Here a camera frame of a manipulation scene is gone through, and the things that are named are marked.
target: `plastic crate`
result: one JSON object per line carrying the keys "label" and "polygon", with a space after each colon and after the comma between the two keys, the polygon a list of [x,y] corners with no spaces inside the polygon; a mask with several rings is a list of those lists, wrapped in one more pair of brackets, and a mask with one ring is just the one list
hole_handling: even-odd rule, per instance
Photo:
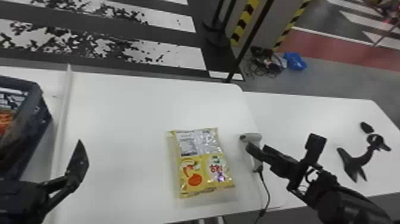
{"label": "plastic crate", "polygon": [[37,83],[0,76],[0,179],[21,177],[51,119]]}

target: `blue bag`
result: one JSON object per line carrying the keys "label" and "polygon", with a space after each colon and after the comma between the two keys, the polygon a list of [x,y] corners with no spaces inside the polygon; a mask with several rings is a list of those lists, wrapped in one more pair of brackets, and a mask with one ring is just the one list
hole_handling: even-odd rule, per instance
{"label": "blue bag", "polygon": [[290,69],[301,71],[307,68],[307,64],[301,59],[298,53],[288,52],[283,55],[283,58],[287,60],[287,66]]}

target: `white table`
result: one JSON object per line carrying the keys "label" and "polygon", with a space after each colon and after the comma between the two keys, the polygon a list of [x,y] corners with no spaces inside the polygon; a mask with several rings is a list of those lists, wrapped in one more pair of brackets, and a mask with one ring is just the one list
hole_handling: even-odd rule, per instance
{"label": "white table", "polygon": [[[81,139],[90,167],[55,209],[54,223],[167,223],[262,208],[266,195],[239,135],[257,132],[236,85],[75,73],[60,161],[62,175]],[[168,130],[218,127],[236,187],[179,199]],[[287,194],[268,185],[282,206]]]}
{"label": "white table", "polygon": [[[319,163],[336,174],[341,184],[366,196],[400,189],[397,178],[382,175],[399,168],[400,132],[372,101],[243,94],[235,85],[220,83],[73,76],[64,71],[12,67],[0,67],[0,74],[39,83],[59,127],[55,155],[49,158],[51,150],[44,150],[49,148],[44,145],[52,143],[41,142],[43,147],[33,155],[24,180],[49,179],[50,161],[52,177],[62,175],[79,138],[89,155],[90,168],[81,187],[46,218],[47,223],[165,223],[258,210],[266,195],[258,177],[250,172],[250,157],[238,141],[245,132],[260,132],[263,143],[297,159],[305,154],[308,134],[317,133],[328,139]],[[353,183],[343,171],[336,148],[344,147],[354,156],[365,152],[366,135],[358,127],[360,121],[373,125],[393,151],[375,153],[364,167],[368,182],[359,178]],[[219,127],[237,186],[181,200],[167,131],[202,127]],[[54,140],[55,129],[47,132],[43,139]],[[287,181],[268,169],[264,176],[272,209],[304,206],[286,192]]]}
{"label": "white table", "polygon": [[[400,170],[400,131],[373,101],[250,92],[245,96],[263,144],[300,159],[305,155],[308,135],[319,134],[327,138],[327,144],[318,163],[335,174],[343,186],[367,197],[400,191],[396,174]],[[345,173],[336,149],[342,147],[354,157],[367,151],[367,135],[360,129],[360,122],[372,125],[392,151],[375,151],[363,167],[368,181],[359,176],[354,183]],[[305,204],[290,196],[279,209],[300,206]]]}

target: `yellow and black striped pole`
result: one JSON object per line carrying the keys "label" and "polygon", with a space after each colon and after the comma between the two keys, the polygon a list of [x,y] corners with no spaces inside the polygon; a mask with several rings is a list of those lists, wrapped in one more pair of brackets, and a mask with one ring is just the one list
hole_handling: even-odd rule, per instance
{"label": "yellow and black striped pole", "polygon": [[245,6],[245,9],[240,16],[240,19],[236,25],[235,31],[233,31],[232,36],[230,38],[230,44],[233,46],[237,46],[240,38],[245,33],[245,29],[247,24],[251,21],[251,17],[259,5],[260,0],[249,0]]}
{"label": "yellow and black striped pole", "polygon": [[274,52],[276,52],[278,50],[278,48],[280,47],[280,45],[282,44],[282,42],[284,41],[284,39],[286,38],[286,35],[288,35],[288,33],[290,32],[291,28],[295,25],[295,23],[297,22],[297,20],[299,20],[300,15],[303,14],[305,8],[307,7],[307,5],[311,2],[311,0],[304,0],[303,3],[301,4],[300,8],[296,11],[295,15],[293,16],[292,20],[289,22],[289,24],[286,26],[285,30],[283,31],[283,33],[280,35],[280,37],[278,38],[278,40],[276,41],[274,47],[272,48],[272,50]]}

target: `yellow snack bag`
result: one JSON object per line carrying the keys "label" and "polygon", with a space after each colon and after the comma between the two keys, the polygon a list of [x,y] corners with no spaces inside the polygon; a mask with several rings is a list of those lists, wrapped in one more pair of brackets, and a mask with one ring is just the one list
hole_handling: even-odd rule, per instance
{"label": "yellow snack bag", "polygon": [[181,198],[234,186],[217,128],[171,133],[178,157]]}

